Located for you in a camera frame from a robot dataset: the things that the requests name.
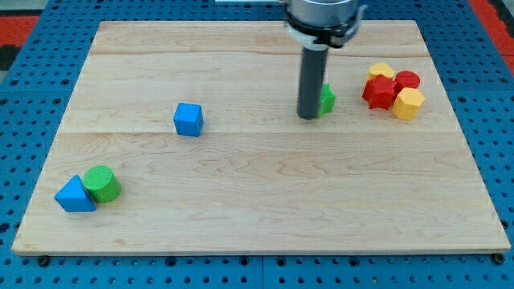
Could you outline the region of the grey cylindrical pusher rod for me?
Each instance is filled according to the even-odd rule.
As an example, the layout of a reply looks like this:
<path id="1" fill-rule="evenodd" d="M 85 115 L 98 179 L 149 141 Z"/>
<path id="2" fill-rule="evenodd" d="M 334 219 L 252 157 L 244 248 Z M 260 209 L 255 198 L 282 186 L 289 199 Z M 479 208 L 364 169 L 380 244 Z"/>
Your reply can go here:
<path id="1" fill-rule="evenodd" d="M 328 49 L 314 51 L 303 48 L 296 113 L 305 120 L 316 119 L 320 109 L 320 98 Z"/>

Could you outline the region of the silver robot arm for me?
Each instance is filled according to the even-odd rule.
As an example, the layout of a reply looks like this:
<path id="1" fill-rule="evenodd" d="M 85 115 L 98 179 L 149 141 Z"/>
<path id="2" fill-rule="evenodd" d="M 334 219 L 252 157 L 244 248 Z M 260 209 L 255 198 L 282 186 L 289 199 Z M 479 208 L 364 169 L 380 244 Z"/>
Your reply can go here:
<path id="1" fill-rule="evenodd" d="M 302 46 L 297 93 L 298 117 L 318 117 L 328 50 L 341 49 L 357 33 L 366 5 L 358 0 L 290 0 L 284 26 Z"/>

